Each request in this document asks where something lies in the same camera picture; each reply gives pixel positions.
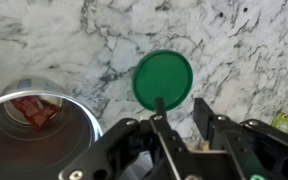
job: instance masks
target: green lid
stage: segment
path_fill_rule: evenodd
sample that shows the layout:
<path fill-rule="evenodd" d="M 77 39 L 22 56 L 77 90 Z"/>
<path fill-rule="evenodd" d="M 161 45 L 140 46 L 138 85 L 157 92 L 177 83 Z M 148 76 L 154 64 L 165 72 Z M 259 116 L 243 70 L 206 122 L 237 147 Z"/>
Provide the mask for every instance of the green lid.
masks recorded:
<path fill-rule="evenodd" d="M 164 98 L 166 110 L 178 106 L 193 81 L 190 63 L 177 52 L 158 50 L 146 55 L 133 75 L 133 92 L 146 109 L 155 110 L 155 98 Z"/>

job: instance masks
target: marble countertop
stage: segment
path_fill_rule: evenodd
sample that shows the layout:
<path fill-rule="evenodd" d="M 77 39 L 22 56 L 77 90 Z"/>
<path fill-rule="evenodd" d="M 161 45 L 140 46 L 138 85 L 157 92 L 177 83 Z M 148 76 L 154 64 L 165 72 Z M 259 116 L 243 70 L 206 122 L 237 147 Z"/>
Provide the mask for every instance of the marble countertop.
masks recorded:
<path fill-rule="evenodd" d="M 288 113 L 288 0 L 0 0 L 0 92 L 46 77 L 86 104 L 106 131 L 148 117 L 131 90 L 139 60 L 182 53 L 192 90 L 169 122 L 194 146 L 194 97 L 240 122 Z"/>

